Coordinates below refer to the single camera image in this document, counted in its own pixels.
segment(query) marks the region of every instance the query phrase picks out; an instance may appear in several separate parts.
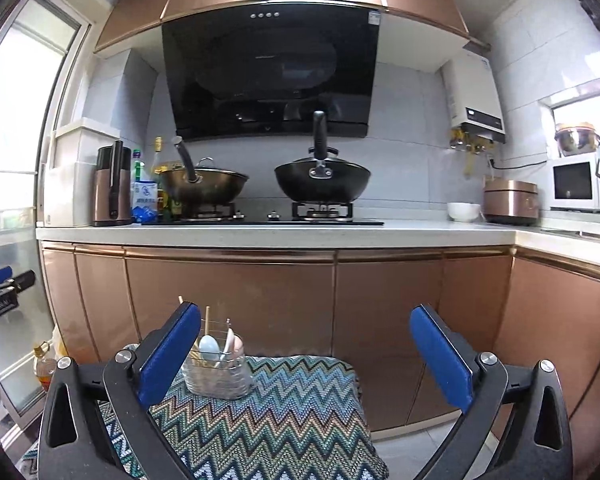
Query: black range hood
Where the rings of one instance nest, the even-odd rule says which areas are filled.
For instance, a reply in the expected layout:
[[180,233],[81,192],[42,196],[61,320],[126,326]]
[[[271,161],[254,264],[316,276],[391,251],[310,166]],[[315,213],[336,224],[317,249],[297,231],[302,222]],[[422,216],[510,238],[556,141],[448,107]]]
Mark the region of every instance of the black range hood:
[[266,3],[165,23],[177,134],[310,134],[322,110],[330,136],[366,136],[379,18],[356,6]]

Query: stove burner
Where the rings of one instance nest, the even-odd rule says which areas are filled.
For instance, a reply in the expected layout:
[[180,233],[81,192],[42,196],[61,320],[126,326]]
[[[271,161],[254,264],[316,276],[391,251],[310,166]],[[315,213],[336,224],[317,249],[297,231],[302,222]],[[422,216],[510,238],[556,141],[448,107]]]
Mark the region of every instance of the stove burner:
[[213,222],[242,220],[244,215],[237,211],[235,204],[226,205],[186,205],[182,204],[182,222]]
[[[307,209],[305,210],[304,214],[301,214],[298,212],[299,208]],[[351,222],[353,221],[353,204],[348,203],[307,205],[299,202],[293,202],[291,206],[291,214],[293,219],[298,221]]]

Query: green bottle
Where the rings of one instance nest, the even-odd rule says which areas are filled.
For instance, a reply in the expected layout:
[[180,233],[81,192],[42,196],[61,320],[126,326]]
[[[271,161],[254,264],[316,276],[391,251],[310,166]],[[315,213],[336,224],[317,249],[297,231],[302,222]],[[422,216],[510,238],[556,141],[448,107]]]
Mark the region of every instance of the green bottle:
[[134,150],[132,155],[134,160],[134,182],[140,182],[140,175],[142,173],[142,160],[140,160],[140,150]]

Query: water heater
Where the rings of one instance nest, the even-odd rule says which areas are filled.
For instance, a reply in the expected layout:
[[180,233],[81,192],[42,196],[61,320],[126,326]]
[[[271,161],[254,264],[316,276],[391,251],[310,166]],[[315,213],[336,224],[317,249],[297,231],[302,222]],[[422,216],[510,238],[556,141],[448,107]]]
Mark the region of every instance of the water heater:
[[502,110],[489,60],[462,50],[442,67],[451,126],[505,142]]

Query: pot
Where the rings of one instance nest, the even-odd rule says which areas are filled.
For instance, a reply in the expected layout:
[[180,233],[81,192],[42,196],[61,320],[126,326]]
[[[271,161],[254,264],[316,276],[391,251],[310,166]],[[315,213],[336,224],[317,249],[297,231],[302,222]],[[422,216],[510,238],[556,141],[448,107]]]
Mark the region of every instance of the pot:
[[539,211],[536,184],[496,178],[484,186],[482,213],[487,222],[533,225],[538,221]]
[[558,124],[554,138],[562,156],[595,152],[600,143],[591,123]]
[[237,171],[220,170],[209,167],[205,157],[193,165],[181,137],[175,137],[173,143],[180,154],[184,168],[167,170],[160,174],[161,182],[169,196],[184,205],[227,205],[240,194],[249,177]]
[[310,156],[276,168],[280,189],[294,202],[303,204],[348,204],[366,188],[371,172],[359,164],[338,158],[338,150],[327,147],[327,119],[314,112],[314,146]]

